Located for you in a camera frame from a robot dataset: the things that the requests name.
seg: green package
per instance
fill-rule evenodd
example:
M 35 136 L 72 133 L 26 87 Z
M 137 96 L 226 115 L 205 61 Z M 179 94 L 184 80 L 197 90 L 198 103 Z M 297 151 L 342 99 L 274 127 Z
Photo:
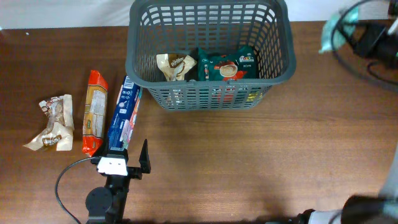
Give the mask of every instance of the green package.
M 209 56 L 199 48 L 199 81 L 227 81 L 242 78 L 257 78 L 254 51 L 244 46 L 235 54 Z

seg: barcode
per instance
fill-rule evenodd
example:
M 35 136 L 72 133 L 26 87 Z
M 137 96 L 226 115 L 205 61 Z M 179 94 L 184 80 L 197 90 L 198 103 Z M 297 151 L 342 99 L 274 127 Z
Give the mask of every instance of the barcode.
M 126 77 L 126 81 L 124 81 L 123 88 L 132 89 L 133 86 L 134 86 L 134 83 L 132 81 L 130 81 L 129 77 Z

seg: toothpaste box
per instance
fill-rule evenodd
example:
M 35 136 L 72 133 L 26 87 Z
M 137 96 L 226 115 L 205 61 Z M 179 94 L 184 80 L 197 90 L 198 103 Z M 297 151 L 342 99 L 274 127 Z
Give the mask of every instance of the toothpaste box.
M 123 151 L 128 148 L 141 95 L 142 88 L 126 76 L 119 92 L 111 127 L 108 130 L 109 150 Z

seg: white wall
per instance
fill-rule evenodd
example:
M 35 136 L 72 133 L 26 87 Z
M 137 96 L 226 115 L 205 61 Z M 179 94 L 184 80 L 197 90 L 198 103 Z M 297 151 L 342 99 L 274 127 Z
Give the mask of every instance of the white wall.
M 0 0 L 3 29 L 127 26 L 134 0 Z M 291 21 L 324 21 L 358 0 L 285 0 Z M 361 19 L 387 18 L 388 5 L 361 8 Z

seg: coffee cup image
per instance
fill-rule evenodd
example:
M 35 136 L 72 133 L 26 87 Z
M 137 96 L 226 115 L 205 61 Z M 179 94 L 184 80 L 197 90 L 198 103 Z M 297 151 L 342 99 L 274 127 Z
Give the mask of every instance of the coffee cup image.
M 236 65 L 224 65 L 220 67 L 220 74 L 224 77 L 233 77 L 238 72 L 238 66 Z

